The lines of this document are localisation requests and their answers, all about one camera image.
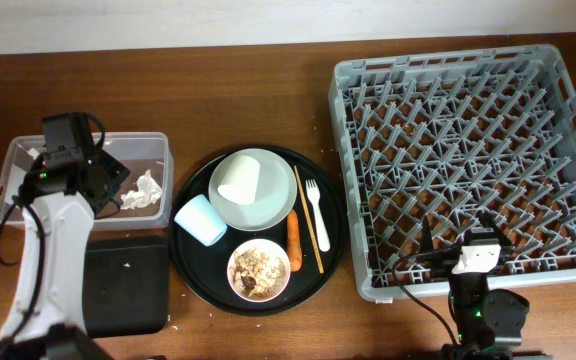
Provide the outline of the grey round plate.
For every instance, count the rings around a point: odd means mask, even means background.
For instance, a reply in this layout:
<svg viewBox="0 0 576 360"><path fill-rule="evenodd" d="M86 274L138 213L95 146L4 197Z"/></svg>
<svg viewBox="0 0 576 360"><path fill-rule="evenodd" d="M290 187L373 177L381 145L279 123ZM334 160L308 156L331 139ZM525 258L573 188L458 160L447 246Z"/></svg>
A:
<svg viewBox="0 0 576 360"><path fill-rule="evenodd" d="M247 155L260 163L255 200L239 205L218 193L228 167L237 155ZM281 222L292 210L297 196L297 182L288 162L277 153L261 148L247 148L227 155L217 162L208 185L208 198L224 222L243 231L261 231Z"/></svg>

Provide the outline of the white plastic fork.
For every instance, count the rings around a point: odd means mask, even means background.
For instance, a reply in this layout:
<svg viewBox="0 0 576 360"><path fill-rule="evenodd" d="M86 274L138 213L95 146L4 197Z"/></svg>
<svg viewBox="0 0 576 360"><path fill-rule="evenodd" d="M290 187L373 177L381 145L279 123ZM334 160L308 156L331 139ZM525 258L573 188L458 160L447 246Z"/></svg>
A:
<svg viewBox="0 0 576 360"><path fill-rule="evenodd" d="M308 179L306 181L306 195L313 209L316 238L319 250L322 252L328 252L331 248L331 244L319 205L321 197L320 189L314 179Z"/></svg>

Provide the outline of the wooden chopstick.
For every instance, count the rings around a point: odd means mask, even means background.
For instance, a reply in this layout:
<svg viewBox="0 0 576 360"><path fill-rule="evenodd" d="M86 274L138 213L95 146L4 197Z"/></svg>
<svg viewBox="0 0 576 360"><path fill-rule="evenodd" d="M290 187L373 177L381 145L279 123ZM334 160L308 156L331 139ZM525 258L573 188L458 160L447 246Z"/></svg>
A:
<svg viewBox="0 0 576 360"><path fill-rule="evenodd" d="M303 185L301 183L300 174L299 174L299 170L298 170L297 165L293 165L293 171L295 174L295 178L296 178L296 182L297 182L297 186L298 186L298 191L299 191L299 196L300 196L301 203L302 203L302 209L303 209L304 216L306 219L307 228L308 228L309 236L311 239L311 244L312 244L316 264L318 267L318 271L320 274L323 275L324 274L323 262L322 262L322 259L320 256L315 231L313 229L313 225L312 225L312 221L311 221L311 217L310 217L310 213L309 213L309 207L308 207L307 200L306 200L306 194L304 192Z"/></svg>

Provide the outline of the clear plastic bin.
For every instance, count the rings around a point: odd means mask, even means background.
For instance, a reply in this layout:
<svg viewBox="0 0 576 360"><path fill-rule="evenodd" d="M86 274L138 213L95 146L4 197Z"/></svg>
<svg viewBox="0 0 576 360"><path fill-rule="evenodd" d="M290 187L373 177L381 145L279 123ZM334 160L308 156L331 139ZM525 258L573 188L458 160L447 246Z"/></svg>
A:
<svg viewBox="0 0 576 360"><path fill-rule="evenodd" d="M168 138L161 132L109 132L103 149L130 170L122 183L117 200L137 188L140 176L150 174L162 188L161 197L144 208L118 210L110 203L101 218L94 222L95 231L128 231L165 228L172 213L174 160ZM42 135L14 138L7 149L0 175L0 222L12 205L12 197L30 169L34 157L45 150Z"/></svg>

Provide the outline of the black rectangular tray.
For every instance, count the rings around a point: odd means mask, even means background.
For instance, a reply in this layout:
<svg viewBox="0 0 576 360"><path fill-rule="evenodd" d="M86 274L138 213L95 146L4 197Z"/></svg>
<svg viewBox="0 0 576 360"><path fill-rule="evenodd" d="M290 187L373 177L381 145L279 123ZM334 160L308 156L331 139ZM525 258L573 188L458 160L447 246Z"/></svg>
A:
<svg viewBox="0 0 576 360"><path fill-rule="evenodd" d="M156 333L168 321L169 248L160 236L92 241L82 309L91 338Z"/></svg>

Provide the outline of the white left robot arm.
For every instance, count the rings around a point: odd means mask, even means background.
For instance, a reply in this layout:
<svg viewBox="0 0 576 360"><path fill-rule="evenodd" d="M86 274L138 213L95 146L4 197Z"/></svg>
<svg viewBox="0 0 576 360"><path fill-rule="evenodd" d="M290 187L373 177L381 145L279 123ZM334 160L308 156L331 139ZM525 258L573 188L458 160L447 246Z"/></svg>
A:
<svg viewBox="0 0 576 360"><path fill-rule="evenodd" d="M106 359L83 317L85 252L97 214L129 170L107 153L90 113L42 121L45 150L34 160L14 207L25 238L14 300L0 330L0 359Z"/></svg>

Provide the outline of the grey dishwasher rack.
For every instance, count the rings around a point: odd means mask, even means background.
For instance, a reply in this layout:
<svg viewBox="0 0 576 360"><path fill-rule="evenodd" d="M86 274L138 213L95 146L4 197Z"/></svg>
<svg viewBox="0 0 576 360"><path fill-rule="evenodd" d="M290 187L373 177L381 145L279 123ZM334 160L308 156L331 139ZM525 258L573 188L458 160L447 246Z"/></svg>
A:
<svg viewBox="0 0 576 360"><path fill-rule="evenodd" d="M547 44L338 63L329 90L359 295L443 295L420 249L478 227L513 243L501 288L576 281L576 93Z"/></svg>

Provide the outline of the white paper cup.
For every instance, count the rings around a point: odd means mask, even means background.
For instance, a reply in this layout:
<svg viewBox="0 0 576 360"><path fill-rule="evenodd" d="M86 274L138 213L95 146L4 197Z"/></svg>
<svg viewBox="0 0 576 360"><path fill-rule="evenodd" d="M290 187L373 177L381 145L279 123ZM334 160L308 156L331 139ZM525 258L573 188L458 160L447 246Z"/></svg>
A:
<svg viewBox="0 0 576 360"><path fill-rule="evenodd" d="M219 182L218 193L239 205L252 204L256 198L260 168L261 165L255 158L236 154Z"/></svg>

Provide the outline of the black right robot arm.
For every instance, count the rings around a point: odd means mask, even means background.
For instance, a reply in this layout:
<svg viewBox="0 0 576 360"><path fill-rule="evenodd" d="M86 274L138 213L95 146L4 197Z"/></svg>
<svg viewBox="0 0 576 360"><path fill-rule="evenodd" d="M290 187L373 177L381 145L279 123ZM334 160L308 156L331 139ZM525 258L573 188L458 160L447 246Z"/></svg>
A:
<svg viewBox="0 0 576 360"><path fill-rule="evenodd" d="M514 245L484 213L480 225L445 248L433 245L423 221L420 260L449 285L448 307L459 342L445 344L436 359L511 359L522 343L529 301L506 289L490 289L488 277L501 270Z"/></svg>

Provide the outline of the light blue plastic cup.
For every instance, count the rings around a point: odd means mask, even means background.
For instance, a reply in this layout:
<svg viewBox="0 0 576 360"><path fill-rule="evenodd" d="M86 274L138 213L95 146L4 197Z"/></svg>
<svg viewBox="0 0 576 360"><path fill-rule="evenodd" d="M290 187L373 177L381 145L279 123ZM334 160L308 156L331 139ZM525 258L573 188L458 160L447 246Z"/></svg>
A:
<svg viewBox="0 0 576 360"><path fill-rule="evenodd" d="M206 247L214 245L227 225L204 195L197 195L175 214L174 222Z"/></svg>

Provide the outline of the peanut shells and rice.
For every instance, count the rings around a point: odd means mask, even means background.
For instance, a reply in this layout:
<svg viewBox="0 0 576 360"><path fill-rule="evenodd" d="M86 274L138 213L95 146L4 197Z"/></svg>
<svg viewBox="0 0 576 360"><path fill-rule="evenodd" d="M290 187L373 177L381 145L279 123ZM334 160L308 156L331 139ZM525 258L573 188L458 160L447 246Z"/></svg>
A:
<svg viewBox="0 0 576 360"><path fill-rule="evenodd" d="M252 300L269 299L278 294L288 281L282 259L258 247L235 252L229 275L234 290Z"/></svg>

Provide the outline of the white tissue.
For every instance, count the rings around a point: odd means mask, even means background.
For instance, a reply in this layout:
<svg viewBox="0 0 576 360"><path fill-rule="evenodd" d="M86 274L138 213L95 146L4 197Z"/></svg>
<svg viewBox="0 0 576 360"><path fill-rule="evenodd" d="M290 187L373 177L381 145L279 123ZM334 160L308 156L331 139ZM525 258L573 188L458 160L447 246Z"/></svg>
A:
<svg viewBox="0 0 576 360"><path fill-rule="evenodd" d="M155 204L163 193L162 187L152 177L150 169L137 179L136 186L136 190L129 190L120 196L121 210L141 209Z"/></svg>

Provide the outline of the orange carrot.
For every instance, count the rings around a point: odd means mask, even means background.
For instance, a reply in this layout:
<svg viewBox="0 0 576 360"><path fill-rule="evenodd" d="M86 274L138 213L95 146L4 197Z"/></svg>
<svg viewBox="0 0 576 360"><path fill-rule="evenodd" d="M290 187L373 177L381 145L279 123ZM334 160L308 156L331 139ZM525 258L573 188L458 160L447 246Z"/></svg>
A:
<svg viewBox="0 0 576 360"><path fill-rule="evenodd" d="M287 216L287 255L290 261L290 269L297 272L302 267L303 254L300 240L300 228L298 215L295 210L291 210Z"/></svg>

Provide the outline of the pink bowl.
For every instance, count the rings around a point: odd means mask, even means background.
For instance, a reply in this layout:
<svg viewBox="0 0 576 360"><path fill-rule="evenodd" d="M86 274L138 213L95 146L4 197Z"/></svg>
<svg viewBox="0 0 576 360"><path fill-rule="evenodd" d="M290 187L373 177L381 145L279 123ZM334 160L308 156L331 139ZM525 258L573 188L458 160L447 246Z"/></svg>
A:
<svg viewBox="0 0 576 360"><path fill-rule="evenodd" d="M268 302L287 287L290 260L277 243L252 239L238 246L227 263L227 279L236 295L252 303Z"/></svg>

